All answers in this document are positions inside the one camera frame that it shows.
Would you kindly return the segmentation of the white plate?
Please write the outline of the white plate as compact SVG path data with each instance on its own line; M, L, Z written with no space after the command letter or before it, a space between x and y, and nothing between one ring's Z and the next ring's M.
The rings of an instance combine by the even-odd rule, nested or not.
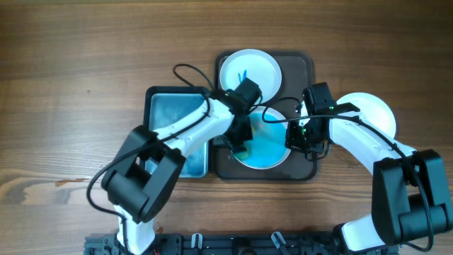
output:
M261 103L266 103L280 90L282 72L268 53L256 49L239 50L229 55L221 65L219 81L224 90L235 90L244 79L259 86L263 97Z
M285 146L287 123L265 123L262 120L264 110L264 106L258 106L249 115L253 139L245 141L244 145L250 150L250 157L243 161L238 160L251 169L276 167L283 163L290 153L290 149Z
M341 97L338 101L335 101L332 95L329 94L326 100L327 102L332 101L336 103L337 106L342 103L351 103L354 106L357 106L360 109L359 113L353 111L345 113L344 116L355 117L358 115L364 124L378 130L379 133L388 140L394 142L396 135L396 119L390 107L388 107L380 98L369 93L356 92L349 93ZM347 120L330 119L328 128L330 141L337 145L342 145L342 142L346 141L357 142L360 140L365 141L366 143L382 143L382 141L379 141L379 136L370 129Z

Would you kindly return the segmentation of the green yellow sponge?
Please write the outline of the green yellow sponge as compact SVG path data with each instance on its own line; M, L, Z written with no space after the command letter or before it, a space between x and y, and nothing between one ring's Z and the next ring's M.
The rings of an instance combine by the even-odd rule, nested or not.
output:
M247 158L250 157L250 150L249 150L249 149L245 149L245 150L242 150L242 151L240 151L240 152L236 152L236 153L234 153L234 156L235 156L239 161L246 160Z

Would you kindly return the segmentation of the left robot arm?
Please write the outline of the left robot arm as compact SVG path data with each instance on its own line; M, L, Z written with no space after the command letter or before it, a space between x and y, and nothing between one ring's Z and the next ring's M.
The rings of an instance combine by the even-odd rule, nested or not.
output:
M220 137L234 154L248 154L249 114L262 92L250 79L234 90L202 92L204 101L180 120L155 130L139 125L126 138L101 181L121 219L117 241L125 254L154 242L154 218L168 201L186 159Z

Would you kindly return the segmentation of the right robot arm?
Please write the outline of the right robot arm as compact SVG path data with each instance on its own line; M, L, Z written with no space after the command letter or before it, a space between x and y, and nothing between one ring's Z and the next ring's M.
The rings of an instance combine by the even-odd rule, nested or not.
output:
M325 83L308 86L302 98L302 113L289 121L285 146L319 160L331 144L339 145L372 175L371 213L336 226L333 254L384 253L400 244L427 252L435 234L452 230L441 156L396 141L396 119L383 100L356 92L336 101Z

